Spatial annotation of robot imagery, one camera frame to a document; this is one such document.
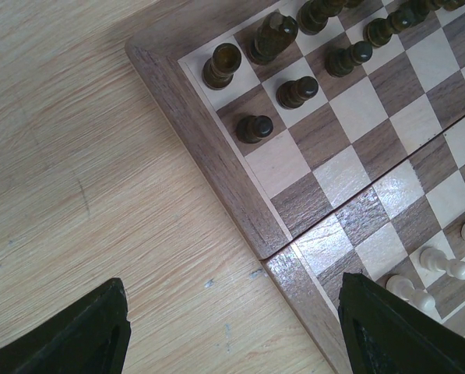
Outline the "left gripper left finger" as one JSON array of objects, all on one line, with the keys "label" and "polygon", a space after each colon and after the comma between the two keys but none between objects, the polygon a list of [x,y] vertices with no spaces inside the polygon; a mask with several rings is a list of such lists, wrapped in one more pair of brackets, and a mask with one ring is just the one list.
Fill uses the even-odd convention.
[{"label": "left gripper left finger", "polygon": [[0,348],[0,373],[121,373],[130,336],[125,288],[114,277]]}]

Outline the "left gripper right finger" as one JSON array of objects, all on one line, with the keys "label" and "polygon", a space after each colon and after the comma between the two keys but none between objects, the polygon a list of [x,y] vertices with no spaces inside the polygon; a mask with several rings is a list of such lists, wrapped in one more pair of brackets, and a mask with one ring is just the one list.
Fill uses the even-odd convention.
[{"label": "left gripper right finger", "polygon": [[465,373],[465,338],[361,273],[344,273],[338,315],[354,373]]}]

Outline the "wooden chess board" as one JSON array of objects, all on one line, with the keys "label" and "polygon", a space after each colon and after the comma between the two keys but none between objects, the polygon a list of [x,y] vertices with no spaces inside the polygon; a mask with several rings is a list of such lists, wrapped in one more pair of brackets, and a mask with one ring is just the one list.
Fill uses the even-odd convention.
[{"label": "wooden chess board", "polygon": [[[245,240],[335,372],[349,373],[337,308],[344,273],[428,292],[427,314],[465,335],[465,280],[420,264],[427,247],[465,262],[465,1],[425,1],[426,19],[374,48],[344,77],[326,56],[363,37],[400,1],[346,1],[315,35],[300,30],[268,65],[248,46],[263,20],[297,21],[308,1],[173,1],[126,53]],[[232,43],[241,65],[211,90],[202,70]],[[318,93],[282,108],[277,89],[312,76]],[[243,143],[238,122],[265,115],[273,132]]]}]

